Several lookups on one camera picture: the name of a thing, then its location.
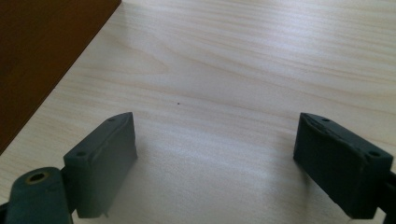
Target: dark gray plastic part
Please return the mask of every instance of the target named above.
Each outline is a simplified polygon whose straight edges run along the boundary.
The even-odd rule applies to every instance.
[[[103,122],[64,155],[69,209],[79,217],[106,213],[136,158],[132,113]]]
[[[302,113],[294,159],[352,218],[373,218],[392,156],[329,119]]]
[[[61,172],[53,167],[18,178],[7,205],[7,224],[71,224]]]

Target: brown surface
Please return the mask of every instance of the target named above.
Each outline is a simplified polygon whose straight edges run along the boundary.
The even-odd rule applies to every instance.
[[[119,4],[0,2],[0,154]]]

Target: light wood grain surface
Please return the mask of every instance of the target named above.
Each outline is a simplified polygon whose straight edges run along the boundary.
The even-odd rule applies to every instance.
[[[0,203],[132,111],[110,218],[75,223],[381,223],[350,220],[292,152],[309,112],[396,156],[395,72],[391,1],[124,1],[0,157]]]

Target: round hole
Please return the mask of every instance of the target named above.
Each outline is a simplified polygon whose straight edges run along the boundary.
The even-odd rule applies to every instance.
[[[30,177],[29,178],[29,181],[37,181],[37,180],[40,180],[40,179],[42,179],[42,178],[44,178],[44,174],[36,174],[36,175],[33,175],[32,177]]]
[[[80,157],[83,157],[83,156],[85,156],[85,155],[87,155],[87,153],[85,153],[85,152],[78,152],[78,153],[77,153],[77,156],[80,156]]]
[[[369,151],[369,154],[370,154],[370,156],[379,157],[379,153],[378,152]]]
[[[33,185],[40,183],[41,181],[45,180],[49,175],[50,174],[47,172],[30,175],[29,177],[26,178],[26,184]]]

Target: table surface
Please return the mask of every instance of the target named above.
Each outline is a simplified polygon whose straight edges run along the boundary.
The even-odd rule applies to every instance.
[[[110,218],[75,223],[381,223],[350,220],[292,153],[309,112],[396,156],[395,72],[391,1],[124,1],[0,157],[0,203],[132,111]]]

